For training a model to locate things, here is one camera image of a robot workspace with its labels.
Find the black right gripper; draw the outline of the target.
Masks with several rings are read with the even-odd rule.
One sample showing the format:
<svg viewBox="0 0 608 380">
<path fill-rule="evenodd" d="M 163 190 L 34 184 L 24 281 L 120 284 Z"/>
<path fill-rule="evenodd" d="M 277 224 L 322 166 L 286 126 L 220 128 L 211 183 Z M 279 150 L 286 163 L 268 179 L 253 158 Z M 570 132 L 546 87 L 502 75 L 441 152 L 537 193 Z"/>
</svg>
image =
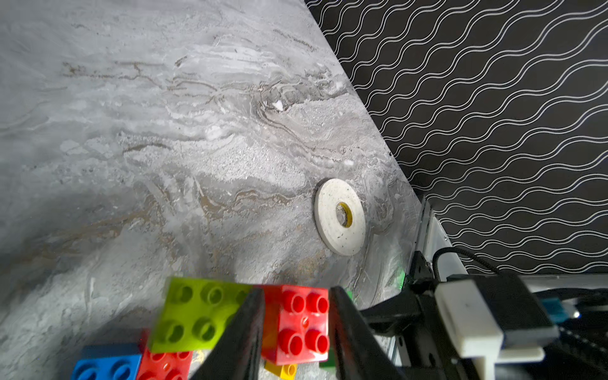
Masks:
<svg viewBox="0 0 608 380">
<path fill-rule="evenodd" d="M 452 280 L 508 274 L 490 267 L 488 275 L 452 275 L 441 280 L 441 257 L 441 252 L 433 255 L 431 275 L 416 274 L 398 295 L 364 310 L 362 316 L 372 332 L 395 338 L 402 358 L 399 370 L 407 378 L 480 379 L 472 361 L 459 357 L 447 335 L 435 288 Z M 497 364 L 494 379 L 605 379 L 606 290 L 555 289 L 530 293 L 557 325 L 559 337 L 544 347 L 543 361 Z"/>
</svg>

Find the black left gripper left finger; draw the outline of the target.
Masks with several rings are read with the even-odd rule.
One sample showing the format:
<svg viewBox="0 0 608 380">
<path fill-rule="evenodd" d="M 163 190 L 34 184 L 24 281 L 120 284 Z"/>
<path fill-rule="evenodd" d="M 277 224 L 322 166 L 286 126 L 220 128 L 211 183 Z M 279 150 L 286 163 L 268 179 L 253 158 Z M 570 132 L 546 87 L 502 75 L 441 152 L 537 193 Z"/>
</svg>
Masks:
<svg viewBox="0 0 608 380">
<path fill-rule="evenodd" d="M 193 379 L 257 379 L 261 364 L 265 300 L 254 288 Z"/>
</svg>

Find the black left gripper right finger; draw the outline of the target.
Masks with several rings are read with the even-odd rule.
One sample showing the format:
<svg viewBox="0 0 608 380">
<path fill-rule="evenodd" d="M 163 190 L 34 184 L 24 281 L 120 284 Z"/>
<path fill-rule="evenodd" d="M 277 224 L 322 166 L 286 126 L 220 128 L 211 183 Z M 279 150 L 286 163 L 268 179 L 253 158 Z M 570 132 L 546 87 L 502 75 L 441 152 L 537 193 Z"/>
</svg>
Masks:
<svg viewBox="0 0 608 380">
<path fill-rule="evenodd" d="M 338 379 L 405 379 L 368 328 L 345 289 L 329 289 L 329 337 Z"/>
</svg>

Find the green small lego brick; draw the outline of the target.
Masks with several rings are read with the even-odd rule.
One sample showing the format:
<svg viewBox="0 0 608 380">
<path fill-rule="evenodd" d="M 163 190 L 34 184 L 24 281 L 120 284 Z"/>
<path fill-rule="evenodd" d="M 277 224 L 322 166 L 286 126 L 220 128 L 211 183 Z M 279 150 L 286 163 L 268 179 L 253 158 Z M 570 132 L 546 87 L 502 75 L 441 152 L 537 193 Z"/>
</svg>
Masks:
<svg viewBox="0 0 608 380">
<path fill-rule="evenodd" d="M 353 291 L 350 289 L 345 289 L 348 297 L 351 299 L 351 301 L 354 301 L 354 295 L 353 295 Z M 332 316 L 332 307 L 333 307 L 333 301 L 331 299 L 329 299 L 329 305 L 330 305 L 330 309 L 329 309 L 329 351 L 328 351 L 328 359 L 326 361 L 322 361 L 319 362 L 319 367 L 321 370 L 323 371 L 327 371 L 327 372 L 331 372 L 331 373 L 336 373 L 337 371 L 337 361 L 336 361 L 336 353 L 335 353 L 335 349 L 334 349 L 334 342 L 333 342 L 333 338 L 332 338 L 332 322 L 331 322 L 331 316 Z"/>
</svg>

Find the yellow square lego brick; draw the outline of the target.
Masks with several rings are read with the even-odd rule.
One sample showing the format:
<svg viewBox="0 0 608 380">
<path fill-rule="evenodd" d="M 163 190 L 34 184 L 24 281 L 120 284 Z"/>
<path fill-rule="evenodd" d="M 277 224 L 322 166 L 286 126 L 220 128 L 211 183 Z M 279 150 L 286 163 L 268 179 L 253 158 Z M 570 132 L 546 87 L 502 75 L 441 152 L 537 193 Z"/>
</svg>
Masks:
<svg viewBox="0 0 608 380">
<path fill-rule="evenodd" d="M 264 369 L 273 375 L 283 380 L 295 380 L 298 365 L 297 364 L 285 364 L 276 365 L 269 361 L 264 364 Z"/>
</svg>

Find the lime green long lego brick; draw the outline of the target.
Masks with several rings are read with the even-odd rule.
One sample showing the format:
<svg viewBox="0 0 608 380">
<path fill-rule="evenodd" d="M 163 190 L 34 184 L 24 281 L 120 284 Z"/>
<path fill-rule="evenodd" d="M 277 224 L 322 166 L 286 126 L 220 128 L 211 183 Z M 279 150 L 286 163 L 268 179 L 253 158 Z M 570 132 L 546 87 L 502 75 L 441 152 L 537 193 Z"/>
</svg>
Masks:
<svg viewBox="0 0 608 380">
<path fill-rule="evenodd" d="M 252 286 L 217 280 L 173 277 L 158 321 L 150 332 L 150 352 L 212 350 Z"/>
</svg>

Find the red square lego brick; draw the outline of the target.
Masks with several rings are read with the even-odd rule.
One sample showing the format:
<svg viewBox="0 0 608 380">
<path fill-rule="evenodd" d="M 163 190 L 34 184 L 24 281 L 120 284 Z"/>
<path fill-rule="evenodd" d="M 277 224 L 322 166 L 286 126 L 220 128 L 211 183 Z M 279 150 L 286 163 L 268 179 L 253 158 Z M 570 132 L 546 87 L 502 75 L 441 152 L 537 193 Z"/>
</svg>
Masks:
<svg viewBox="0 0 608 380">
<path fill-rule="evenodd" d="M 144 329 L 139 339 L 142 359 L 137 380 L 186 380 L 193 361 L 193 352 L 151 353 L 147 348 L 150 330 Z"/>
</svg>

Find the blue square lego brick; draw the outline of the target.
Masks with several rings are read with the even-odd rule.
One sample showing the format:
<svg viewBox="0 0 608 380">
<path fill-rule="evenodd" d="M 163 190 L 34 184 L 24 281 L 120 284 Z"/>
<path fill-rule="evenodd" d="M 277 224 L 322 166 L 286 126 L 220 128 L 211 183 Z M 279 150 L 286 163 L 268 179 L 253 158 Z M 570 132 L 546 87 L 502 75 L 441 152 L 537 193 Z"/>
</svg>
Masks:
<svg viewBox="0 0 608 380">
<path fill-rule="evenodd" d="M 134 380 L 142 357 L 137 343 L 85 346 L 71 380 Z"/>
</svg>

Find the white tape roll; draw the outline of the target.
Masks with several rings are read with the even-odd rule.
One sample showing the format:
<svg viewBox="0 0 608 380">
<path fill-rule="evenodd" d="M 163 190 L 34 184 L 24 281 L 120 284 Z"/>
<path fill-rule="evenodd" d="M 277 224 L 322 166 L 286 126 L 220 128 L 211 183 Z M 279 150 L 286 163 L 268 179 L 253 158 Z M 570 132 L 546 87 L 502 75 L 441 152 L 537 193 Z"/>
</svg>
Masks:
<svg viewBox="0 0 608 380">
<path fill-rule="evenodd" d="M 333 253 L 351 257 L 364 248 L 364 209 L 356 191 L 345 180 L 332 178 L 319 187 L 313 213 L 318 233 Z"/>
</svg>

